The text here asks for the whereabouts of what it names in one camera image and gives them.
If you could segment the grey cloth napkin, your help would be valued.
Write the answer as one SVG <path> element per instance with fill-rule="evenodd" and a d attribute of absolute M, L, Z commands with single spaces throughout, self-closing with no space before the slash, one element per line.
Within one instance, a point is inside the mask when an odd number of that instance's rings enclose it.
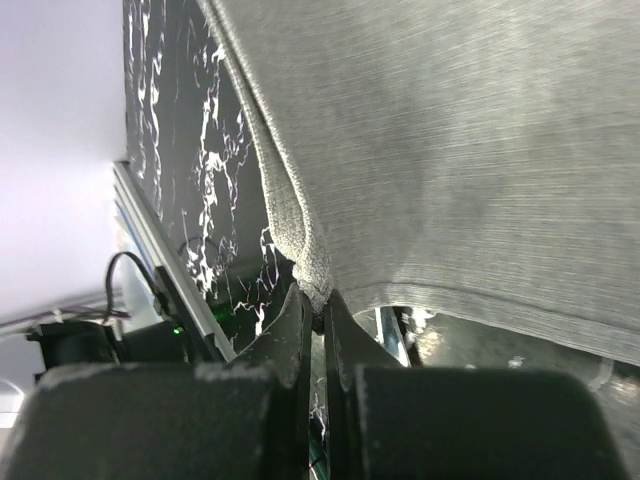
<path fill-rule="evenodd" d="M 316 308 L 639 360 L 635 1 L 204 1 Z"/>

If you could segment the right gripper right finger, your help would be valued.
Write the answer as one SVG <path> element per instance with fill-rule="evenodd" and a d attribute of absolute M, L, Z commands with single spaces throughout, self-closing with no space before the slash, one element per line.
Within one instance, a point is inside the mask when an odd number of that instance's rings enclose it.
<path fill-rule="evenodd" d="M 323 310 L 333 479 L 624 479 L 594 397 L 553 371 L 401 365 L 338 292 Z"/>

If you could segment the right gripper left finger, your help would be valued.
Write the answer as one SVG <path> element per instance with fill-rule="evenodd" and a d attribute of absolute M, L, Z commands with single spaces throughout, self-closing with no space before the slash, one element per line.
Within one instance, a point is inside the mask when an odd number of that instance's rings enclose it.
<path fill-rule="evenodd" d="M 44 375 L 1 454 L 5 479 L 304 479 L 311 308 L 229 363 L 71 364 Z"/>

